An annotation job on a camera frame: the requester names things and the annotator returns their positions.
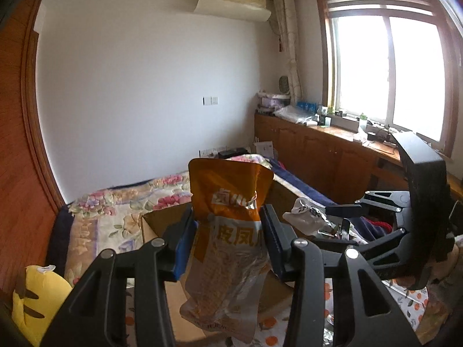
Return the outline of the white wall air conditioner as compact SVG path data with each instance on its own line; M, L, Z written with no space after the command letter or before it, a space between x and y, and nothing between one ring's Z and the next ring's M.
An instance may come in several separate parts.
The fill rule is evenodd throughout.
M198 0L194 13L255 22L271 16L266 0Z

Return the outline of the white orange-print tablecloth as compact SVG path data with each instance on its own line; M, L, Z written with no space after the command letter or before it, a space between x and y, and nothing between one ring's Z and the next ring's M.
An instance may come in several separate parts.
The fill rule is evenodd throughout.
M339 273L312 276L300 271L294 287L269 273L260 293L251 292L237 314L224 322L188 320L187 297L181 281L161 286L162 309L148 310L148 300L126 296L124 346L419 346L416 332L428 292L408 291L393 280L381 280L370 268L350 266Z

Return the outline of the wooden low cabinet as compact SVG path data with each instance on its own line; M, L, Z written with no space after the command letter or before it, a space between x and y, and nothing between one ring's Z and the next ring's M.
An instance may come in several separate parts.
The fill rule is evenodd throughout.
M396 148L356 143L344 129L256 114L254 134L260 142L273 143L277 160L288 171L336 203L352 203L367 190L408 189Z

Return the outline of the beige patterned curtain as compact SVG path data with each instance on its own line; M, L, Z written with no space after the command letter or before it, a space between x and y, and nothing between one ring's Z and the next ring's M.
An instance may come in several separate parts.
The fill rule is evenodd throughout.
M273 0L290 87L291 103L296 105L302 97L301 81L297 67L298 28L294 0Z

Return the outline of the white snack packet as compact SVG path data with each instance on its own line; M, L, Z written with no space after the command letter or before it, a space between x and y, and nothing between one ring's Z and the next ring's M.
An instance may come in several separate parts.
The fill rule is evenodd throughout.
M337 225L326 217L326 208L308 198L297 198L293 208L282 217L305 236L315 237L320 232L335 236L338 231Z

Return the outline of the stack of boxes on cabinet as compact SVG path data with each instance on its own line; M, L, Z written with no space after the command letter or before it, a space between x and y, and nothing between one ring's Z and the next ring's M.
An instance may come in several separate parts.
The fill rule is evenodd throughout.
M283 94L258 92L257 112L264 115L271 115L277 110L290 105L290 96Z

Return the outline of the clear plastic bag on cabinet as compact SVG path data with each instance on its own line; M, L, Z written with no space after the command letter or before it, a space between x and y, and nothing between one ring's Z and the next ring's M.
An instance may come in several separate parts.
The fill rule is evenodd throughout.
M317 126L318 121L314 114L292 105L282 107L274 112L274 115L282 120L304 126Z

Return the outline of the brown cardboard box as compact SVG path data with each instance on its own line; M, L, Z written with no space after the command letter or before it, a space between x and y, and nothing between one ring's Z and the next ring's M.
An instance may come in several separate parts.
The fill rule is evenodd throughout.
M162 185L155 180L155 192L149 198L148 215L141 218L143 241L160 237L166 228L177 222L184 212L184 204L190 201L188 183ZM297 187L276 177L268 192L266 202L272 204L277 216L290 211L294 201L303 197L304 193ZM219 332L204 331L186 321L180 308L188 299L184 289L186 277L176 283L166 283L167 302L173 326L174 336L179 346L243 346L244 344ZM277 277L268 273L260 297L258 309L258 325L253 337L252 346L282 346L286 336L289 320L290 303L293 288L279 282Z

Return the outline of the orange chicken feet snack bag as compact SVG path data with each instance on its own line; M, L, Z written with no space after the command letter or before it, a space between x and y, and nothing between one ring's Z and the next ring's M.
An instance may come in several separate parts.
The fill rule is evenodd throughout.
M270 270L259 211L274 174L257 163L212 158L193 159L188 170L198 228L181 316L250 343Z

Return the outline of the yellow plush toy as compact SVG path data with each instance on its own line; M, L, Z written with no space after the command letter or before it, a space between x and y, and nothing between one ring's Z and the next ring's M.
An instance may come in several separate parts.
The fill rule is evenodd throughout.
M26 266L12 293L12 320L33 346L39 346L53 317L70 294L71 285L55 265Z

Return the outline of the floral bed quilt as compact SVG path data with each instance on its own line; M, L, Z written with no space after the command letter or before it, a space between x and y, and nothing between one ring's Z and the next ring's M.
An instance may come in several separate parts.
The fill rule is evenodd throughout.
M117 253L138 249L144 243L143 215L191 199L189 171L82 195L65 208L74 219L63 278L75 286L106 248Z

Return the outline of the white wall switch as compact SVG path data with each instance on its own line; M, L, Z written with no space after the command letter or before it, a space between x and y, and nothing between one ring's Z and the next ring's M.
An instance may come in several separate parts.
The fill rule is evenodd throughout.
M214 106L217 104L219 104L219 98L217 98L216 96L203 97L204 106Z

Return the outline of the wooden window frame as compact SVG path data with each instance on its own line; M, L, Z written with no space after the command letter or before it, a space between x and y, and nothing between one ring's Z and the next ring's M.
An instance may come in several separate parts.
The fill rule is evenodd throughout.
M457 66L437 0L316 0L323 103L453 151Z

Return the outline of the wooden wardrobe door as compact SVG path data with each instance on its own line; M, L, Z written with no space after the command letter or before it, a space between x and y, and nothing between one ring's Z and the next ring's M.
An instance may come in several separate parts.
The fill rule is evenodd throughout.
M51 172L38 120L34 24L42 0L21 0L1 28L1 299L18 274L45 262L64 200Z

